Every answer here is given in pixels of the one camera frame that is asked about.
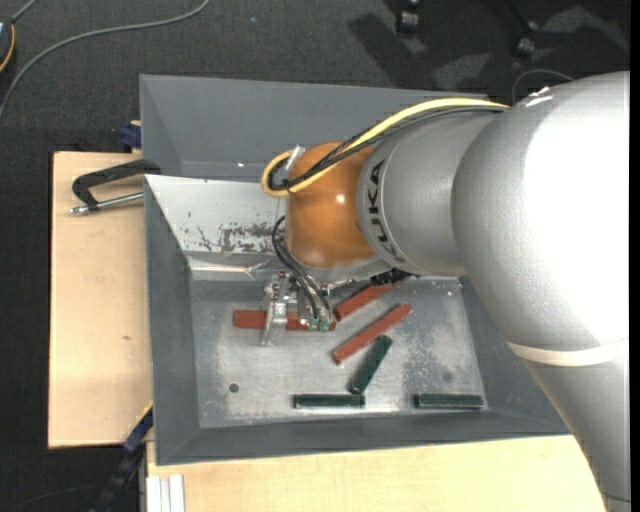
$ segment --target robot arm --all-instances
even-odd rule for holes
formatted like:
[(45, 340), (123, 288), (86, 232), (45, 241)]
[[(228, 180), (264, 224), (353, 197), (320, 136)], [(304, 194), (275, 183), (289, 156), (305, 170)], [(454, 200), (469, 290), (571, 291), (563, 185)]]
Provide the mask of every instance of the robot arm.
[(631, 509), (629, 77), (543, 90), (503, 113), (430, 117), (331, 187), (282, 193), (293, 192), (287, 246), (320, 281), (468, 275), (615, 511)]

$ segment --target wooden table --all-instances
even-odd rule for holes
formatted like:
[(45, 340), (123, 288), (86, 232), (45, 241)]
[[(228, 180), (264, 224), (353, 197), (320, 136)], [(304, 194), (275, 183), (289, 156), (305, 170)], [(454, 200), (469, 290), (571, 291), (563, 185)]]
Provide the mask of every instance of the wooden table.
[[(75, 177), (139, 155), (57, 153), (49, 446), (122, 442), (151, 400), (141, 203), (73, 217)], [(139, 191), (140, 179), (98, 189)], [(187, 512), (603, 512), (571, 436), (156, 466), (184, 475)]]

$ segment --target black carpet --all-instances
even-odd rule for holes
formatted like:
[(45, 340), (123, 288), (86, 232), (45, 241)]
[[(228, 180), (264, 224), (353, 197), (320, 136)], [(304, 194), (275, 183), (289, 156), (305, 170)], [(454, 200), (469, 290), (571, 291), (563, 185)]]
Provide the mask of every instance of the black carpet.
[[(25, 1), (0, 0), (0, 16)], [(40, 0), (18, 22), (0, 99), (59, 40), (199, 3)], [(409, 39), (395, 34), (391, 0), (213, 0), (183, 24), (83, 41), (36, 65), (0, 120), (0, 512), (87, 510), (119, 458), (117, 448), (46, 450), (51, 152), (124, 151), (117, 131), (139, 118), (140, 73), (473, 91), (510, 103), (528, 69), (574, 78), (629, 69), (630, 0), (520, 3), (541, 27), (528, 61), (512, 55), (519, 29), (499, 0), (425, 0)], [(529, 75), (515, 95), (561, 81)], [(120, 509), (135, 507), (133, 486)]]

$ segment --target dark green block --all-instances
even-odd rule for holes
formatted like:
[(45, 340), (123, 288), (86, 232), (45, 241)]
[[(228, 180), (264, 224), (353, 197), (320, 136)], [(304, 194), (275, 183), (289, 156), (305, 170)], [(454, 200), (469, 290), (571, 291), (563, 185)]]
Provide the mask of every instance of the dark green block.
[(362, 365), (362, 368), (360, 368), (355, 378), (353, 379), (349, 391), (356, 394), (364, 393), (364, 390), (373, 379), (376, 370), (380, 366), (380, 363), (382, 363), (384, 356), (387, 355), (387, 352), (389, 351), (389, 348), (391, 348), (392, 344), (393, 340), (389, 338), (389, 336), (382, 335), (376, 338), (371, 352), (369, 352)]
[(421, 393), (415, 397), (418, 409), (480, 409), (483, 405), (480, 395)]
[(364, 407), (362, 395), (294, 395), (293, 407)]

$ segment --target clamp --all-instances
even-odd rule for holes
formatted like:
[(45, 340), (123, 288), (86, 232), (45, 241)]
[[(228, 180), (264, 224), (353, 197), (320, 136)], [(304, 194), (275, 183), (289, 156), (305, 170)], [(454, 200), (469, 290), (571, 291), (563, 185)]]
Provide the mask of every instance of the clamp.
[(73, 215), (84, 215), (104, 208), (118, 206), (142, 199), (144, 194), (139, 192), (137, 194), (129, 194), (126, 196), (116, 197), (114, 199), (108, 199), (106, 201), (98, 201), (90, 191), (92, 187), (130, 178), (131, 176), (136, 176), (138, 174), (161, 174), (161, 172), (160, 167), (149, 160), (136, 160), (135, 162), (109, 167), (108, 169), (84, 174), (76, 178), (71, 186), (71, 190), (78, 199), (84, 203), (84, 205), (71, 208), (69, 212)]

